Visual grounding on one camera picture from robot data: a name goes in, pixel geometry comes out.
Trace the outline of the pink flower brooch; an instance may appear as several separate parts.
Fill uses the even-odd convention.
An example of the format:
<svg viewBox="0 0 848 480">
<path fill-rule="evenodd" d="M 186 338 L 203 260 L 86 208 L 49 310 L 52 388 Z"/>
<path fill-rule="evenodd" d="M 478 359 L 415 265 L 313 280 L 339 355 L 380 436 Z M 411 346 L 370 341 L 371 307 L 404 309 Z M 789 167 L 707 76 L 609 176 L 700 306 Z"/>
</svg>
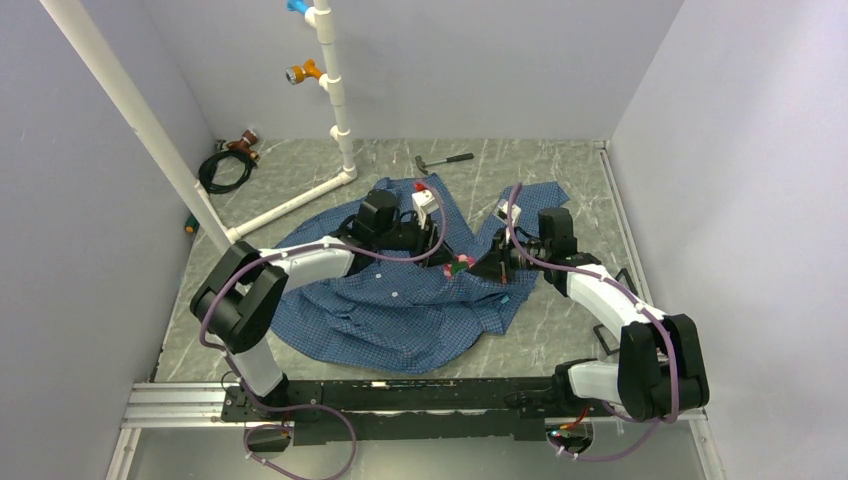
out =
<svg viewBox="0 0 848 480">
<path fill-rule="evenodd" d="M 460 254 L 450 260 L 443 266 L 443 274 L 446 278 L 453 278 L 459 273 L 470 269 L 475 264 L 473 257 Z"/>
</svg>

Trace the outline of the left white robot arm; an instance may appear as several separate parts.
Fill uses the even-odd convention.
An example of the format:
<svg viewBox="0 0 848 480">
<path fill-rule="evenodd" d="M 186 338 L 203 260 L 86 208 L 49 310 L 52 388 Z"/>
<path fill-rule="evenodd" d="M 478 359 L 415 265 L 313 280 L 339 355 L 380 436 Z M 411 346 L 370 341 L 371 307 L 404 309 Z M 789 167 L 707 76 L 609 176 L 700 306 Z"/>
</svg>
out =
<svg viewBox="0 0 848 480">
<path fill-rule="evenodd" d="M 398 197 L 374 189 L 356 213 L 316 241 L 259 250 L 231 245 L 190 302 L 200 343 L 218 351 L 248 393 L 248 407 L 264 420 L 289 404 L 289 379 L 266 335 L 282 296 L 316 282 L 350 277 L 377 260 L 430 267 L 449 262 L 447 214 L 432 187 L 418 183 L 405 220 Z"/>
</svg>

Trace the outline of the green orange screwdriver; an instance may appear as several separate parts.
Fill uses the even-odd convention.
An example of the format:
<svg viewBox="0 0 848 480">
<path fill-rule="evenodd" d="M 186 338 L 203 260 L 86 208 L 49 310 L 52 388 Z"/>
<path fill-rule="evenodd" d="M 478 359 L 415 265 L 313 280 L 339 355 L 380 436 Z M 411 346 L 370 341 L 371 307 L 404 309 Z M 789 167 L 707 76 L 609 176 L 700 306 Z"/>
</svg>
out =
<svg viewBox="0 0 848 480">
<path fill-rule="evenodd" d="M 199 222 L 193 215 L 189 215 L 183 225 L 184 231 L 188 234 L 195 234 L 199 228 Z"/>
</svg>

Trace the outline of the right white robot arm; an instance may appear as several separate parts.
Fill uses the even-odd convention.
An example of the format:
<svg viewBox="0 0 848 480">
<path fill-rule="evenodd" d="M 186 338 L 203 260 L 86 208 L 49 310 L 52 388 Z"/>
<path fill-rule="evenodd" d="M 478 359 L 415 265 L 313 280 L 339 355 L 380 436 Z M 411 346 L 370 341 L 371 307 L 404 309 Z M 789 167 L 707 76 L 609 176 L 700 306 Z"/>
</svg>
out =
<svg viewBox="0 0 848 480">
<path fill-rule="evenodd" d="M 470 274 L 506 285 L 521 272 L 536 271 L 618 342 L 615 363 L 580 359 L 556 367 L 550 391 L 555 409 L 574 415 L 592 401 L 604 402 L 645 422 L 706 406 L 710 391 L 694 321 L 645 302 L 594 255 L 579 251 L 568 209 L 539 211 L 535 235 L 518 226 L 519 214 L 517 206 L 499 202 L 494 215 L 504 225 Z"/>
</svg>

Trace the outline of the blue checkered shirt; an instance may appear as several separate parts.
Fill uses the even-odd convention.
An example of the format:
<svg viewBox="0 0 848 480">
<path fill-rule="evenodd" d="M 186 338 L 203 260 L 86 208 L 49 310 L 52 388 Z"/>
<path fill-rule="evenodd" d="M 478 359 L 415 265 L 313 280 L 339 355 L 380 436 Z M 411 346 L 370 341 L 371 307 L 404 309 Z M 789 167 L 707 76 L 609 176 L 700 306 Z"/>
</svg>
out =
<svg viewBox="0 0 848 480">
<path fill-rule="evenodd" d="M 490 215 L 472 233 L 438 175 L 424 182 L 440 193 L 446 207 L 445 243 L 457 254 L 479 260 L 503 222 Z M 319 240 L 356 213 L 362 200 L 313 216 L 276 248 Z M 525 184 L 515 202 L 521 208 L 517 226 L 536 235 L 538 212 L 568 200 L 556 182 Z M 537 272 L 523 270 L 502 285 L 465 272 L 449 278 L 441 265 L 421 268 L 376 260 L 351 277 L 284 294 L 271 329 L 283 342 L 318 361 L 422 374 L 463 354 L 483 333 L 505 334 L 537 278 Z"/>
</svg>

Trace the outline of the white PVC pipe frame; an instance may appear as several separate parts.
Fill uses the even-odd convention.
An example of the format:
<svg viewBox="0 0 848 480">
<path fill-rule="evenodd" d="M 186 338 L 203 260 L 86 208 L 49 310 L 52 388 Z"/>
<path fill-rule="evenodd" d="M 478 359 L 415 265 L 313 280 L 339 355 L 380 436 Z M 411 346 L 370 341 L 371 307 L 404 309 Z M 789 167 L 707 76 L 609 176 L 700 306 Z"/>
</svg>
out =
<svg viewBox="0 0 848 480">
<path fill-rule="evenodd" d="M 342 78 L 337 68 L 331 9 L 318 1 L 307 10 L 331 74 L 329 96 L 336 123 L 330 135 L 342 155 L 342 170 L 329 180 L 247 221 L 228 227 L 194 174 L 200 145 L 211 132 L 184 75 L 148 12 L 136 1 L 117 2 L 117 25 L 91 16 L 79 0 L 42 0 L 42 6 L 156 162 L 202 231 L 218 251 L 307 203 L 357 178 L 346 118 Z"/>
</svg>

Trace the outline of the black handled hammer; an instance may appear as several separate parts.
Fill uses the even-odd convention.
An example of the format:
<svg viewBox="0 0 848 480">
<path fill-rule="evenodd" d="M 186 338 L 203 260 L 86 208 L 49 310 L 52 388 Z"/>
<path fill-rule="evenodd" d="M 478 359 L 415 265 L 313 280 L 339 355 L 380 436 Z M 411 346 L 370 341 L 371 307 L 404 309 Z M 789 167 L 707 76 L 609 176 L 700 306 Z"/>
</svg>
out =
<svg viewBox="0 0 848 480">
<path fill-rule="evenodd" d="M 462 162 L 462 161 L 472 160 L 474 158 L 475 158 L 475 156 L 474 156 L 473 153 L 462 153 L 462 154 L 447 156 L 447 157 L 443 157 L 443 158 L 439 158 L 439 159 L 424 159 L 420 155 L 416 155 L 414 162 L 415 162 L 416 168 L 418 169 L 418 171 L 420 173 L 422 173 L 423 175 L 428 175 L 429 170 L 434 166 L 447 164 L 447 163 Z"/>
</svg>

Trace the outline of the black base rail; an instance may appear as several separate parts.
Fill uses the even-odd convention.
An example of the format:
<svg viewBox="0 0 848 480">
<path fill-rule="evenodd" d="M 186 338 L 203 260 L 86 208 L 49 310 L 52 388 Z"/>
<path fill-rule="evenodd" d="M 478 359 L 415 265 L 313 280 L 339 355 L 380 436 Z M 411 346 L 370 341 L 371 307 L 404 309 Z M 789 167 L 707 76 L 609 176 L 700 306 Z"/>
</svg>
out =
<svg viewBox="0 0 848 480">
<path fill-rule="evenodd" d="M 351 436 L 360 441 L 505 437 L 542 441 L 549 429 L 581 427 L 610 415 L 597 400 L 568 399 L 550 377 L 414 380 L 292 380 L 284 398 L 294 412 L 254 405 L 228 386 L 225 423 L 285 423 L 296 446 Z"/>
</svg>

